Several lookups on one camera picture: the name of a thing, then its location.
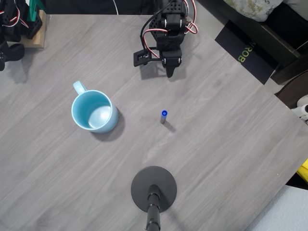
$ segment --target cable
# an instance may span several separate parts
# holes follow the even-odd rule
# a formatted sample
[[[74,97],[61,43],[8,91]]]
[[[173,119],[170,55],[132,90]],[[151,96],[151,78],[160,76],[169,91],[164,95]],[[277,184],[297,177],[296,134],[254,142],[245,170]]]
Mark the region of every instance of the cable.
[[[188,17],[188,14],[189,14],[189,6],[188,6],[188,3],[187,3],[186,0],[183,0],[183,2],[185,3],[186,8],[187,8],[187,10],[186,10],[187,15],[186,15],[186,17],[185,17],[185,18],[187,18],[187,17]]]
[[[142,38],[143,38],[143,42],[144,42],[144,45],[145,47],[148,49],[149,52],[151,52],[156,58],[159,58],[157,54],[155,54],[149,47],[148,45],[146,44],[146,41],[145,41],[145,38],[144,38],[144,35],[145,33],[149,32],[149,31],[161,31],[161,32],[165,32],[165,33],[168,33],[167,30],[164,30],[164,29],[148,29],[144,32]]]
[[[117,7],[116,7],[116,2],[115,2],[115,0],[113,0],[113,1],[114,1],[114,5],[115,5],[116,14],[119,15],[119,12],[117,11]]]
[[[16,22],[13,23],[12,25],[2,25],[2,26],[12,27],[12,26],[15,26],[15,25],[18,23],[18,21],[19,21],[19,16],[20,16],[20,11],[19,11],[19,9],[18,9],[17,6],[16,6],[16,8],[17,8],[17,20],[16,20]]]
[[[21,24],[22,24],[22,25],[24,25],[25,27],[27,27],[27,28],[29,29],[28,24],[27,24],[24,20],[22,20],[22,19],[20,18],[20,21],[21,21]]]
[[[196,29],[196,31],[193,31],[192,29],[189,28],[190,24],[194,26],[194,28]],[[188,22],[188,25],[185,26],[185,27],[186,27],[186,29],[187,29],[189,32],[191,32],[191,33],[193,33],[193,34],[197,34],[197,33],[198,33],[198,27],[196,26],[195,23]]]
[[[196,10],[196,5],[194,4],[194,0],[192,0],[192,6],[193,6],[193,21],[192,23],[196,23],[196,17],[197,17],[197,10]]]
[[[151,18],[149,18],[148,21],[146,21],[146,23],[143,25],[142,29],[141,29],[141,32],[140,32],[140,40],[141,40],[141,43],[142,43],[142,46],[143,46],[143,50],[144,50],[144,53],[146,53],[146,49],[145,49],[145,45],[144,45],[144,41],[143,41],[143,31],[146,27],[146,25],[149,24],[149,22],[155,18],[159,13],[161,13],[165,8],[167,8],[168,6],[170,6],[171,3],[175,2],[176,0],[171,0],[164,8],[160,9],[159,11],[157,11]]]

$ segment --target mug handle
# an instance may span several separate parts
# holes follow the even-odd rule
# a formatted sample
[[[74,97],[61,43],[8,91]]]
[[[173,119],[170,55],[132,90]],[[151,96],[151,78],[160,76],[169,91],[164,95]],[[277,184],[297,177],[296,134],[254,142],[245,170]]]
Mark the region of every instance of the mug handle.
[[[75,90],[77,91],[78,95],[84,93],[87,91],[87,89],[85,88],[85,86],[80,82],[80,81],[76,81],[73,84],[73,87],[75,88]]]

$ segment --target blue cap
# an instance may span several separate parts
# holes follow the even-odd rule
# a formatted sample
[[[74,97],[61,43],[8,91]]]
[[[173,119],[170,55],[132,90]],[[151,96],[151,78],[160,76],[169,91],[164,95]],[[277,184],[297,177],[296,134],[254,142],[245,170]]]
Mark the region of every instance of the blue cap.
[[[166,110],[162,111],[162,116],[167,116],[168,112]]]

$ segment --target black stand base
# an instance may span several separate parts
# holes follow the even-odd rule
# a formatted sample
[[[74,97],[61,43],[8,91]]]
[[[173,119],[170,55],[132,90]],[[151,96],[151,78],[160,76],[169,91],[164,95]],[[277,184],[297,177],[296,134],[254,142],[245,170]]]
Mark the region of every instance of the black stand base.
[[[131,196],[136,206],[144,212],[148,212],[151,185],[157,185],[159,188],[159,212],[164,212],[175,201],[177,184],[171,173],[162,167],[146,167],[138,172],[131,184]]]

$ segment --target black pole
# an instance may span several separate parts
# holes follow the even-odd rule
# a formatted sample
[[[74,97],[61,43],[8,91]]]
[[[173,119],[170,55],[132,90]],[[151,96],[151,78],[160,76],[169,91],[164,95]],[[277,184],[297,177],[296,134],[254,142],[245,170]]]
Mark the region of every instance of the black pole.
[[[159,231],[159,187],[155,184],[151,185],[148,193],[148,218],[146,222],[147,231]]]

